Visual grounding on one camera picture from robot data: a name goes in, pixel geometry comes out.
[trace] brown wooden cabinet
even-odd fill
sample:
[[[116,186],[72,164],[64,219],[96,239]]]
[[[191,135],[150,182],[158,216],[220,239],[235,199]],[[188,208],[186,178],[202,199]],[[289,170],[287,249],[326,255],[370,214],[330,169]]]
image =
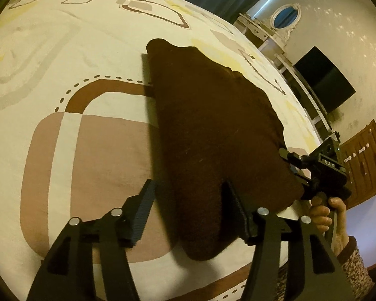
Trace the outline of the brown wooden cabinet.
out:
[[[376,195],[376,122],[340,145],[340,153],[352,191],[346,201],[350,209]]]

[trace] person's hand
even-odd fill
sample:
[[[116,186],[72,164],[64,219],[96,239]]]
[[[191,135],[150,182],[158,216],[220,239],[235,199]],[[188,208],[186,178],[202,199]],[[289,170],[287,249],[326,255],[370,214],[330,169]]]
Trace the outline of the person's hand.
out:
[[[330,214],[330,209],[323,206],[322,199],[317,196],[312,199],[311,204],[312,207],[308,212],[309,217],[322,233],[326,232],[329,230],[329,226],[333,222],[332,219],[328,217]],[[341,198],[329,198],[329,204],[337,211],[336,243],[334,245],[333,252],[336,256],[338,256],[350,241],[347,234],[347,207]]]

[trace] silver screw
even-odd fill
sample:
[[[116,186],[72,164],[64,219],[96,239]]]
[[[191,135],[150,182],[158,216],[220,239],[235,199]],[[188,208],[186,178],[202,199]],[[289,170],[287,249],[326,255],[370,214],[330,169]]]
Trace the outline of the silver screw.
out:
[[[309,224],[309,223],[312,222],[311,218],[309,216],[306,216],[306,215],[301,217],[301,221],[302,221],[302,223],[305,223],[305,224]]]
[[[264,215],[264,216],[269,215],[269,210],[264,207],[258,208],[257,212],[259,215]]]
[[[72,226],[75,226],[75,225],[78,225],[80,222],[79,218],[78,217],[73,217],[71,218],[69,221],[68,221],[68,224],[72,225]]]
[[[115,208],[111,211],[111,216],[120,216],[123,213],[123,210],[121,208]]]

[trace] folded brown cloth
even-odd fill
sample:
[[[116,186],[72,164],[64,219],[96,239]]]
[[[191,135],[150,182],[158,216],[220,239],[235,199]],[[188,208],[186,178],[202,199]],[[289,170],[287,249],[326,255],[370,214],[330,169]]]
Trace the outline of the folded brown cloth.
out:
[[[154,39],[146,48],[181,242],[190,258],[210,259],[235,238],[222,222],[225,180],[270,211],[304,191],[279,156],[283,125],[263,90],[195,47]]]

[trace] television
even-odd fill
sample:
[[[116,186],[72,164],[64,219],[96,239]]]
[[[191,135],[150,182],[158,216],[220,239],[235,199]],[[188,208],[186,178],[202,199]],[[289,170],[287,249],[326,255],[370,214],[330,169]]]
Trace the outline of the television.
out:
[[[309,84],[327,113],[355,94],[354,87],[316,46],[295,63],[294,67]]]

